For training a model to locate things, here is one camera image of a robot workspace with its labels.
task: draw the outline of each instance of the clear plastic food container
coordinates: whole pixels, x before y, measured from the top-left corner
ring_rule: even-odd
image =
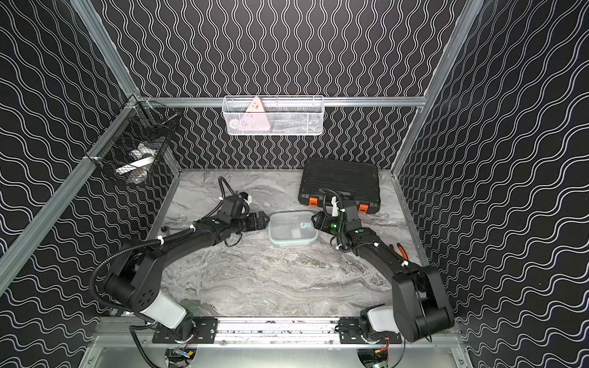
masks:
[[[317,240],[317,229],[311,222],[310,211],[279,212],[270,216],[268,234],[272,244],[279,247],[308,246]]]

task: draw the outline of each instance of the black wire mesh basket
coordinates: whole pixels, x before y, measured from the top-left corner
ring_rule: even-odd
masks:
[[[180,113],[173,108],[140,102],[100,154],[90,159],[118,185],[150,184],[179,120]]]

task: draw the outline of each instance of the orange pliers handle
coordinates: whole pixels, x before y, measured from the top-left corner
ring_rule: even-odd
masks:
[[[409,257],[407,257],[407,252],[405,251],[405,249],[403,249],[401,243],[397,243],[397,248],[399,248],[399,252],[401,252],[403,258],[405,258],[405,260],[409,260]]]

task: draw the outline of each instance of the black mounting bracket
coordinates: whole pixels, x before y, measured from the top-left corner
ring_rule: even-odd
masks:
[[[219,325],[219,321],[216,318],[196,317],[192,321],[197,334],[190,342],[191,344],[212,344],[215,342],[217,326]],[[177,338],[177,335],[168,328],[158,324],[151,342],[154,344],[173,344],[177,342]]]
[[[367,342],[362,338],[361,320],[357,317],[342,317],[337,321],[337,332],[339,333],[340,344],[366,344]],[[398,332],[375,332],[370,336],[364,336],[368,341],[376,342],[377,344],[386,344],[386,335],[389,335],[389,344],[401,344],[401,334]]]

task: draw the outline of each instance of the black wavy-patterned wall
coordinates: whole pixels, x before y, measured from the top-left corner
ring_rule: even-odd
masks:
[[[0,256],[126,101],[68,0],[0,2]]]
[[[171,147],[183,168],[302,168],[307,157],[390,169],[414,107],[327,108],[318,136],[235,136],[220,109],[186,109]]]
[[[117,187],[99,170],[0,297],[0,367],[76,368],[107,309],[88,291],[94,268],[129,238],[145,238],[172,175]]]
[[[92,0],[141,94],[424,95],[464,0]]]
[[[589,364],[589,2],[486,1],[400,175],[478,367]]]

